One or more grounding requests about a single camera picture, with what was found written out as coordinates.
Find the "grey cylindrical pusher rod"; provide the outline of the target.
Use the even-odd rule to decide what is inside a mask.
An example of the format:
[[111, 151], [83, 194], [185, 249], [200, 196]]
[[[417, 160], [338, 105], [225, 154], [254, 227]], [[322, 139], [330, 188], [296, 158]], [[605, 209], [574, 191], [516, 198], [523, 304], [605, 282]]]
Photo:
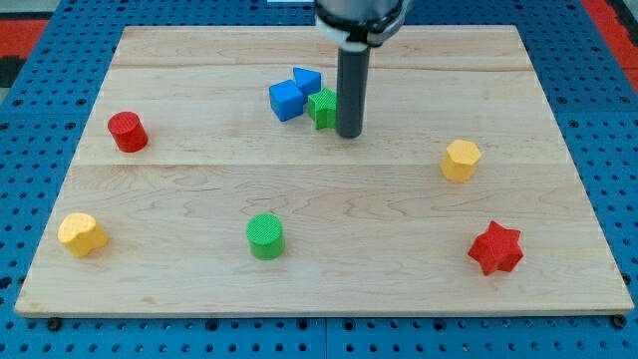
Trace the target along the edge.
[[336, 131], [345, 139], [355, 139], [363, 130], [369, 59], [369, 49], [338, 52]]

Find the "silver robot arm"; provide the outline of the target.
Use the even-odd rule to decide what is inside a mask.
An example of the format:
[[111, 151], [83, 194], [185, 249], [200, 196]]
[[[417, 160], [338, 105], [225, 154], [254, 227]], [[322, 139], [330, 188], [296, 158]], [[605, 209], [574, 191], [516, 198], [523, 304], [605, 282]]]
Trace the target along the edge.
[[315, 24], [338, 47], [336, 131], [362, 134], [370, 53], [403, 26], [413, 0], [315, 0]]

